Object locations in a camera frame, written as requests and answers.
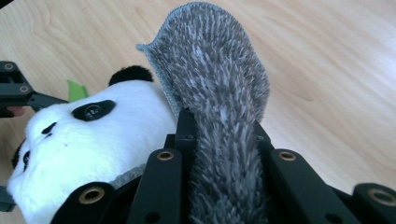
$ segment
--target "wooden floor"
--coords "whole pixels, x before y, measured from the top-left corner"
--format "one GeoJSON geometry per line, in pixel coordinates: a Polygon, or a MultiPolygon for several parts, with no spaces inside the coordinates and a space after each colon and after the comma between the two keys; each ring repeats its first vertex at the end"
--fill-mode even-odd
{"type": "MultiPolygon", "coordinates": [[[[67,98],[66,80],[106,87],[141,64],[167,14],[187,1],[15,0],[0,10],[0,61],[18,64],[40,92],[67,98]]],[[[396,189],[396,2],[211,1],[246,29],[272,83],[263,127],[302,154],[331,186],[396,189]]],[[[0,119],[0,185],[30,111],[0,119]]],[[[0,223],[23,223],[21,213],[0,223]]]]}

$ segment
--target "green object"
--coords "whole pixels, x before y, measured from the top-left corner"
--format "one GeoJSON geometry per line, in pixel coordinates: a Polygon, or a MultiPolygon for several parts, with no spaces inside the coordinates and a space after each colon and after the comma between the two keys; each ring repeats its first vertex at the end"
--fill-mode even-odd
{"type": "Polygon", "coordinates": [[[69,86],[69,102],[75,102],[90,96],[87,92],[87,88],[83,85],[78,84],[72,80],[67,80],[69,86]]]}

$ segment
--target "panda plush toy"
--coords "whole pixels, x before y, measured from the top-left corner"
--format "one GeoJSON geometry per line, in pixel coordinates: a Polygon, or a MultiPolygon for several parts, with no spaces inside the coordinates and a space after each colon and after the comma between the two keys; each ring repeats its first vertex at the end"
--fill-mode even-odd
{"type": "Polygon", "coordinates": [[[122,69],[105,90],[29,120],[7,190],[27,223],[50,223],[75,189],[146,163],[175,131],[175,116],[149,71],[122,69]]]}

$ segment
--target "fluffy gray tail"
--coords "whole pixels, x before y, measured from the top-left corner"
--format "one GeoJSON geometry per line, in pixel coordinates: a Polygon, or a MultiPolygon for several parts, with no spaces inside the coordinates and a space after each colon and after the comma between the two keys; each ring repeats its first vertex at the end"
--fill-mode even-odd
{"type": "Polygon", "coordinates": [[[254,121],[269,95],[265,70],[239,22],[208,3],[171,12],[155,40],[138,45],[175,115],[189,108],[198,146],[191,170],[191,221],[262,223],[262,164],[254,121]]]}

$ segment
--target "panda ear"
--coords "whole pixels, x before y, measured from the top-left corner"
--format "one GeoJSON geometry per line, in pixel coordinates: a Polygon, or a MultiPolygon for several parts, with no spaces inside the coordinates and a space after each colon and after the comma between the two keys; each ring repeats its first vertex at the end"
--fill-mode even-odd
{"type": "Polygon", "coordinates": [[[108,85],[111,86],[119,82],[130,80],[144,80],[150,82],[154,81],[148,69],[139,65],[133,65],[130,67],[122,68],[120,71],[114,74],[113,77],[110,79],[108,85]]]}

